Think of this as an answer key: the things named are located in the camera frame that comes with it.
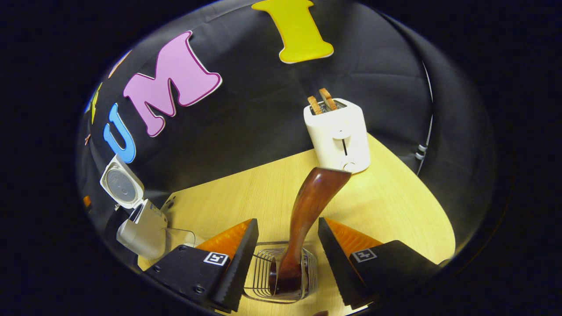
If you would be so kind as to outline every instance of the yellow letter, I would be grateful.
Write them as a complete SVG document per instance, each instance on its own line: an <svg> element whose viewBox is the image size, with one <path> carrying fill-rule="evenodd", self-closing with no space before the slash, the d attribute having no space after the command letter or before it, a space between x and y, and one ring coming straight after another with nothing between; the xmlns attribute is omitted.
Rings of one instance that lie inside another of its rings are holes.
<svg viewBox="0 0 562 316"><path fill-rule="evenodd" d="M269 13L285 47L279 53L287 64L328 57L334 53L330 43L322 40L309 12L309 0L265 0L254 3L254 10Z"/></svg>

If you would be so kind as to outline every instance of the wooden spatula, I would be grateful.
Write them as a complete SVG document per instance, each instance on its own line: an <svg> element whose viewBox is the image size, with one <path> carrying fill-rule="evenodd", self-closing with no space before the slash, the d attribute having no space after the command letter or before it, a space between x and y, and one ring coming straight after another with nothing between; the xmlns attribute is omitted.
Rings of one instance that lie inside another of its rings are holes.
<svg viewBox="0 0 562 316"><path fill-rule="evenodd" d="M294 201L289 245L281 255L279 267L275 259L271 262L269 289L272 295L302 291L301 254L306 234L350 178L349 172L324 168L314 168L306 177Z"/></svg>

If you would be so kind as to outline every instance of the pink letter m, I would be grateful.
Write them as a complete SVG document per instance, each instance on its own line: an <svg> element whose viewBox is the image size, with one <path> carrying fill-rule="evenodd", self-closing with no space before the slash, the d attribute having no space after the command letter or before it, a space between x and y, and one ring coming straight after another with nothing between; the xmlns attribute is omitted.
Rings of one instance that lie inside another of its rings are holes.
<svg viewBox="0 0 562 316"><path fill-rule="evenodd" d="M155 78L135 74L123 90L123 96L131 99L151 137L160 134L166 121L162 116L154 115L150 106L168 116L175 115L171 84L178 90L179 104L190 106L223 82L219 74L208 72L199 62L189 46L191 34L187 31L162 47L156 59Z"/></svg>

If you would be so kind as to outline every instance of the wooden table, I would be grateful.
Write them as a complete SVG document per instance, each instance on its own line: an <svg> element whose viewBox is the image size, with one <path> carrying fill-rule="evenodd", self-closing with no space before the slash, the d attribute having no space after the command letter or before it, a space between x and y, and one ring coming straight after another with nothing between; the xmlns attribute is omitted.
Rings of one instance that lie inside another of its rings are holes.
<svg viewBox="0 0 562 316"><path fill-rule="evenodd" d="M455 237L439 202L398 157L371 135L368 138L371 165L351 177L321 216L381 242L400 240L436 264L450 258ZM258 242L286 241L294 199L310 170L318 165L314 150L305 151L175 192L170 196L175 196L174 206L163 207L163 211L169 227L190 229L203 238L256 218ZM180 243L172 240L169 249ZM322 310L328 310L330 316L350 314L318 238L318 221L307 235L305 248L318 259L315 294L288 305L242 297L238 314L309 316ZM155 262L138 260L143 270Z"/></svg>

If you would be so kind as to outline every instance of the foam letter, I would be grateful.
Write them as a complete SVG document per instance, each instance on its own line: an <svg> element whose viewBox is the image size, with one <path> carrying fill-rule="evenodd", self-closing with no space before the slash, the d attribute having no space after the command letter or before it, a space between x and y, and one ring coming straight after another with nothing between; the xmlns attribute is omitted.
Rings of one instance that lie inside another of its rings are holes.
<svg viewBox="0 0 562 316"><path fill-rule="evenodd" d="M322 40L320 31L314 23L309 7L314 4L309 0L266 0L254 3L254 10L269 13L285 47L279 52L279 58L286 64L328 57L334 53L334 47Z"/></svg>
<svg viewBox="0 0 562 316"><path fill-rule="evenodd" d="M212 93L223 82L217 73L209 73L189 46L192 32L187 31L164 45L156 59L156 75L150 78L135 74L123 90L146 124L151 137L157 136L166 124L149 106L168 116L175 115L171 84L178 90L178 102L190 106Z"/></svg>
<svg viewBox="0 0 562 316"><path fill-rule="evenodd" d="M117 113L117 103L113 104L111 110L109 111L109 121L115 124L119 134L121 134L125 140L125 148L121 148L121 146L119 146L119 144L115 141L115 137L113 137L109 131L109 123L103 128L103 139L105 139L105 141L109 144L113 152L123 159L123 162L129 164L135 159L137 149L135 148L135 142L133 141L131 133L129 133L129 130L125 124L123 124L121 117L119 117L119 113Z"/></svg>

